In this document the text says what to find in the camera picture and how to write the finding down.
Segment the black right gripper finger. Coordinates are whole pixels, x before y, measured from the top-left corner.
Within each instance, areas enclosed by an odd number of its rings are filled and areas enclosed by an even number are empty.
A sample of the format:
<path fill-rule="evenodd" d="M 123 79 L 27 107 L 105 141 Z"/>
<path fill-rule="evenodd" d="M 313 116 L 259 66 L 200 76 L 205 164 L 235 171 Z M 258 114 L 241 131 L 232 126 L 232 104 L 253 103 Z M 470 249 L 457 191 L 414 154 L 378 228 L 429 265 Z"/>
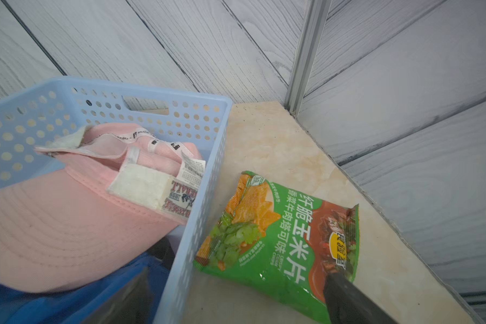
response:
<path fill-rule="evenodd" d="M 326 276 L 323 295 L 332 324 L 397 324 L 341 273 Z"/>

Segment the pink baseball cap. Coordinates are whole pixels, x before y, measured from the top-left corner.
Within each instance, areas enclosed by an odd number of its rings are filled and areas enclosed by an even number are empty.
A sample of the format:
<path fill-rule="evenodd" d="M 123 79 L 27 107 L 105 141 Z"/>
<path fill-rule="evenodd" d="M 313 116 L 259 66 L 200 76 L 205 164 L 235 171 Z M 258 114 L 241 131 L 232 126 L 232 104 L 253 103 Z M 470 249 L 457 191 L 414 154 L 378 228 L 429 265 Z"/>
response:
<path fill-rule="evenodd" d="M 193 143 L 109 123 L 37 147 L 63 168 L 0 189 L 0 284 L 28 293 L 79 288 L 113 273 L 190 215 L 180 177 Z"/>

